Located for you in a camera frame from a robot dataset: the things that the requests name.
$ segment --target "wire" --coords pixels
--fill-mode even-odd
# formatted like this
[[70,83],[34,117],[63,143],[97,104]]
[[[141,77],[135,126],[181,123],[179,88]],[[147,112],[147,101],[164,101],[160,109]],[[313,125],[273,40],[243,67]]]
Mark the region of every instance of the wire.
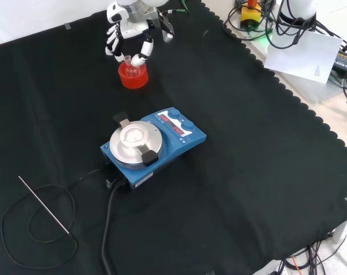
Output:
[[293,258],[293,263],[294,263],[295,267],[297,268],[299,274],[302,275],[302,272],[299,270],[298,265],[297,265],[297,263],[295,262],[295,257],[293,256],[292,258]]
[[[320,29],[322,29],[322,30],[324,30],[325,32],[327,32],[327,34],[329,35],[329,36],[332,36],[332,37],[337,37],[337,38],[340,38],[340,39],[342,39],[340,36],[338,36],[336,33],[333,33],[332,31],[330,31],[326,26],[324,26],[323,24],[321,24],[319,21],[317,21],[316,20],[316,24],[317,24],[317,26],[320,28]],[[341,48],[342,48],[342,50],[346,50],[347,51],[347,49],[345,49],[345,47],[343,46],[343,45],[341,45]]]
[[106,218],[106,225],[104,227],[103,232],[103,238],[102,238],[102,245],[101,245],[101,253],[102,253],[102,263],[106,270],[107,275],[113,275],[112,267],[107,259],[106,256],[106,240],[107,240],[107,234],[108,234],[108,227],[110,225],[110,218],[111,218],[111,206],[112,206],[112,200],[114,198],[114,195],[116,193],[116,190],[123,185],[122,181],[119,181],[117,184],[114,185],[112,188],[110,199],[108,200],[108,207],[107,207],[107,218]]
[[[38,188],[34,189],[33,191],[36,192],[36,191],[39,191],[39,190],[42,190],[42,189],[46,189],[46,188],[60,188],[60,189],[62,189],[59,193],[55,194],[55,195],[52,196],[50,199],[48,199],[47,201],[45,201],[45,203],[51,201],[52,199],[55,199],[55,197],[59,196],[59,195],[62,194],[62,193],[66,193],[66,195],[67,195],[67,197],[69,198],[69,200],[70,200],[70,202],[71,202],[71,205],[72,205],[72,218],[71,218],[71,221],[70,221],[69,225],[66,227],[67,230],[69,230],[69,229],[72,227],[72,225],[73,225],[73,223],[74,223],[74,220],[75,220],[76,203],[75,203],[75,199],[74,199],[73,195],[70,193],[70,191],[69,191],[68,189],[69,189],[70,187],[72,187],[74,184],[83,181],[84,179],[86,179],[87,177],[89,177],[91,174],[93,174],[93,173],[95,173],[95,172],[97,172],[97,171],[102,170],[104,167],[98,168],[98,169],[95,169],[95,170],[89,172],[87,175],[85,175],[85,176],[81,177],[80,179],[78,179],[77,181],[73,182],[73,183],[72,183],[70,186],[68,186],[68,187],[64,187],[64,186],[59,185],[59,184],[46,184],[46,185],[44,185],[44,186],[41,186],[41,187],[38,187]],[[31,193],[27,193],[26,195],[20,197],[20,199],[18,199],[17,201],[15,201],[13,204],[11,204],[10,207],[5,211],[5,213],[4,213],[3,216],[1,217],[1,221],[0,221],[1,241],[2,241],[2,244],[3,244],[3,247],[4,247],[4,249],[5,249],[6,254],[9,256],[9,258],[10,258],[16,265],[21,266],[21,267],[23,267],[23,268],[38,269],[38,270],[42,269],[42,270],[44,270],[44,269],[56,268],[56,267],[58,267],[58,266],[61,266],[61,265],[63,265],[63,264],[66,264],[68,261],[70,261],[70,260],[74,257],[74,255],[75,255],[75,253],[76,253],[76,250],[77,250],[77,241],[76,241],[76,239],[75,239],[71,234],[63,234],[63,235],[61,235],[61,236],[59,236],[59,237],[57,237],[57,238],[54,238],[54,239],[43,240],[43,239],[38,239],[38,238],[36,238],[36,237],[31,233],[31,231],[30,231],[30,225],[31,225],[31,223],[32,223],[32,220],[33,220],[35,214],[36,214],[40,209],[42,209],[42,206],[38,207],[38,208],[34,211],[34,213],[30,216],[29,223],[28,223],[28,234],[29,234],[30,238],[31,238],[32,240],[34,240],[35,242],[38,242],[38,243],[52,243],[52,242],[57,242],[57,241],[59,241],[60,239],[64,238],[66,235],[68,235],[68,236],[72,239],[72,241],[73,241],[73,243],[74,243],[74,249],[73,249],[73,251],[72,251],[70,257],[67,258],[66,260],[63,260],[63,261],[61,261],[61,262],[59,262],[59,263],[57,263],[57,264],[54,264],[54,265],[49,265],[49,266],[32,266],[32,265],[24,264],[24,263],[21,263],[21,262],[17,261],[17,260],[13,257],[13,255],[10,253],[9,248],[7,247],[7,244],[6,244],[5,235],[4,235],[4,230],[3,230],[3,228],[4,228],[4,220],[5,220],[5,217],[7,216],[7,214],[9,213],[9,211],[10,211],[12,208],[14,208],[16,205],[18,205],[21,201],[23,201],[25,198],[27,198],[30,194],[31,194]]]
[[323,262],[327,261],[327,260],[330,259],[332,256],[334,256],[334,255],[338,252],[338,250],[340,249],[340,247],[343,245],[343,243],[345,242],[345,240],[346,240],[346,236],[345,236],[344,240],[341,242],[341,244],[338,246],[338,248],[336,248],[336,250],[334,251],[334,253],[331,254],[330,256],[328,256],[328,258],[326,258],[326,259],[320,261],[317,265],[322,264]]
[[164,10],[164,11],[160,12],[160,14],[162,16],[167,16],[168,14],[171,14],[171,13],[187,13],[187,11],[177,9],[177,10]]
[[[314,274],[317,274],[317,269],[315,268],[316,267],[316,257],[317,257],[317,252],[321,246],[321,242],[332,237],[333,234],[332,233],[328,233],[324,238],[322,238],[321,240],[317,241],[317,242],[313,242],[311,245],[308,245],[306,248],[304,248],[302,251],[298,252],[297,254],[294,254],[292,255],[291,257],[289,257],[288,259],[291,259],[293,257],[297,257],[303,253],[307,253],[308,254],[308,261],[304,264],[304,265],[301,265],[301,266],[298,266],[298,268],[300,270],[303,270],[303,269],[306,269],[306,268],[310,268],[309,270],[309,275],[314,275]],[[313,246],[316,245],[316,254],[315,255],[312,255],[312,252],[311,252],[311,249],[313,249]],[[292,270],[297,270],[297,267],[291,263],[289,263],[287,261],[287,259],[285,260],[285,266],[288,267],[289,269],[292,269]]]
[[187,8],[187,5],[186,5],[186,0],[181,0],[181,5],[184,7],[187,14],[190,14],[189,9]]
[[249,7],[248,5],[246,5],[248,1],[241,1],[241,0],[236,0],[235,1],[235,4],[234,4],[234,7],[229,11],[228,13],[228,16],[227,16],[227,20],[223,23],[222,25],[222,29],[224,30],[225,34],[229,34],[227,32],[227,24],[230,24],[232,26],[232,28],[234,28],[235,30],[239,31],[239,32],[255,32],[255,33],[262,33],[261,35],[258,35],[256,37],[250,37],[250,38],[239,38],[239,37],[235,37],[237,40],[239,41],[253,41],[253,40],[257,40],[257,39],[260,39],[262,37],[265,37],[266,34],[265,32],[269,32],[271,33],[273,31],[272,27],[273,27],[273,24],[275,22],[274,18],[271,18],[268,22],[268,24],[270,24],[269,28],[266,30],[266,29],[263,29],[263,30],[258,30],[257,27],[252,27],[250,29],[241,29],[241,28],[238,28],[236,27],[231,19],[232,17],[239,11],[241,11],[241,9],[243,7],[246,7],[250,10],[256,10],[258,12],[261,13],[262,15],[262,19],[261,21],[259,22],[259,25],[265,20],[265,17],[267,15],[267,12],[269,10],[272,10],[273,7],[275,6],[276,4],[276,1],[275,0],[264,0],[262,3],[258,3],[258,5],[261,7],[261,9],[257,9],[255,7]]
[[277,275],[281,275],[283,273],[285,265],[286,265],[286,260],[283,260],[280,262]]
[[[316,17],[313,16],[307,20],[304,20],[303,18],[301,17],[298,17],[298,18],[295,18],[292,13],[291,13],[291,10],[290,10],[290,7],[289,7],[289,2],[287,0],[287,5],[288,5],[288,11],[290,13],[290,15],[293,17],[293,21],[292,23],[283,23],[280,19],[280,14],[281,14],[281,11],[282,11],[282,7],[284,5],[284,0],[282,0],[282,2],[280,3],[280,6],[279,6],[279,13],[278,13],[278,16],[276,18],[276,32],[279,36],[282,36],[282,35],[290,35],[288,34],[288,31],[290,29],[298,29],[297,32],[291,34],[291,35],[294,35],[294,39],[293,39],[293,42],[287,46],[276,46],[270,39],[269,35],[267,32],[265,32],[267,35],[267,39],[270,43],[270,45],[272,45],[273,47],[275,47],[276,49],[288,49],[294,45],[296,45],[299,40],[301,39],[301,37],[304,35],[305,31],[309,30],[309,29],[313,29],[315,28],[315,19]],[[269,16],[266,16],[266,24],[265,24],[265,28],[267,29],[267,22],[269,20]],[[287,26],[287,29],[286,30],[283,30],[280,26]]]
[[314,248],[312,248],[312,249],[313,249],[313,251],[315,252],[316,257],[317,257],[318,261],[319,261],[320,264],[321,264],[321,270],[322,270],[322,272],[323,272],[323,275],[326,275],[325,267],[323,266],[323,263],[321,262],[321,259],[320,259],[319,255],[317,254],[317,251],[315,251]]

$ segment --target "blue knob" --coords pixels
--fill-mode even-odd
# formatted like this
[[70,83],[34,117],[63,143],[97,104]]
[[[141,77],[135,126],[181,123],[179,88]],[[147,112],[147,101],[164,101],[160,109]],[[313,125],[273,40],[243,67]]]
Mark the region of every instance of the blue knob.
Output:
[[171,109],[171,110],[168,111],[168,116],[171,119],[179,119],[180,115],[181,115],[181,113],[177,109]]
[[194,130],[194,124],[190,120],[185,120],[184,122],[182,122],[181,126],[182,126],[182,129],[186,131]]

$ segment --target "table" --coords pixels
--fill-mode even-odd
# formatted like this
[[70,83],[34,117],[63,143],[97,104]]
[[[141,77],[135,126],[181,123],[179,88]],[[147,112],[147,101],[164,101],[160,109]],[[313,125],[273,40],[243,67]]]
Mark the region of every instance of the table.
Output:
[[[232,1],[228,0],[203,0],[203,3],[205,3],[207,7],[223,21],[227,19],[228,12],[233,8]],[[338,3],[335,3],[334,1],[329,1],[328,3],[323,2],[320,7],[320,14],[321,22],[347,41],[347,23],[344,22],[344,20],[347,20],[347,0]],[[231,28],[231,26],[229,26],[229,28],[233,33],[240,35],[238,31]],[[267,52],[266,48],[264,48],[264,43],[258,43],[255,41],[254,43],[245,42],[245,44],[246,47],[250,49],[251,53],[256,56],[256,59],[261,61],[266,59]],[[334,87],[333,84],[329,83],[329,86],[331,87],[329,89],[334,90],[336,96],[324,102],[315,103],[302,95],[302,91],[299,90],[300,87],[297,89],[295,86],[290,84],[289,80],[287,80],[289,78],[293,83],[296,83],[297,80],[299,80],[299,77],[293,77],[282,73],[276,73],[275,75],[280,82],[287,87],[287,89],[291,90],[296,97],[301,100],[301,102],[307,104],[317,116],[321,117],[322,120],[330,126],[331,130],[338,135],[338,138],[343,140],[347,146],[347,104],[341,88]],[[313,82],[314,81],[308,81],[306,84],[302,84],[301,88],[306,88],[307,85],[314,84],[310,89],[322,89],[322,84]]]
[[[26,192],[18,175],[33,188],[68,186],[98,168],[115,112],[139,119],[175,106],[208,138],[117,197],[109,248],[119,274],[251,275],[347,219],[344,145],[225,36],[216,17],[196,0],[190,7],[190,17],[172,18],[179,33],[172,44],[155,40],[150,82],[139,92],[123,89],[112,73],[117,64],[101,51],[104,14],[0,46],[0,218]],[[114,173],[110,167],[71,188],[79,207],[71,232],[80,246],[53,274],[103,274],[104,182]],[[295,184],[307,192],[293,195]],[[23,261],[56,261],[67,243],[44,251],[19,238],[35,206],[28,201],[8,217],[12,251]],[[63,221],[67,206],[53,206]],[[294,218],[303,215],[307,226]],[[46,219],[36,225],[39,234],[57,230]],[[11,264],[0,242],[0,274],[9,273],[29,271]]]

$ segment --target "label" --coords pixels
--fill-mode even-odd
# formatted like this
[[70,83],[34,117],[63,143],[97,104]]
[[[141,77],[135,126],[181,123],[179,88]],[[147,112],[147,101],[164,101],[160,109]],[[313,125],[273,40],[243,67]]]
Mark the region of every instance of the label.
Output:
[[142,184],[144,181],[146,181],[148,178],[150,178],[151,176],[153,176],[153,172],[151,172],[148,176],[146,176],[145,178],[143,178],[142,180],[138,181],[137,184],[135,184],[135,188],[137,188],[140,184]]
[[347,54],[338,53],[335,63],[339,66],[347,68]]

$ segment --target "yellow device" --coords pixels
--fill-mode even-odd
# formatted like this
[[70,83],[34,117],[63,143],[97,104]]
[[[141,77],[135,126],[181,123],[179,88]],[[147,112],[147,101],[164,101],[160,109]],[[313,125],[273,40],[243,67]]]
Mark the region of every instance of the yellow device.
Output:
[[241,28],[243,28],[245,30],[251,31],[251,30],[256,29],[260,25],[261,7],[258,4],[257,0],[254,0],[254,1],[248,0],[247,5],[248,5],[248,7],[252,7],[252,8],[255,8],[257,10],[250,9],[248,7],[243,6],[242,11],[241,11],[240,26],[241,26]]

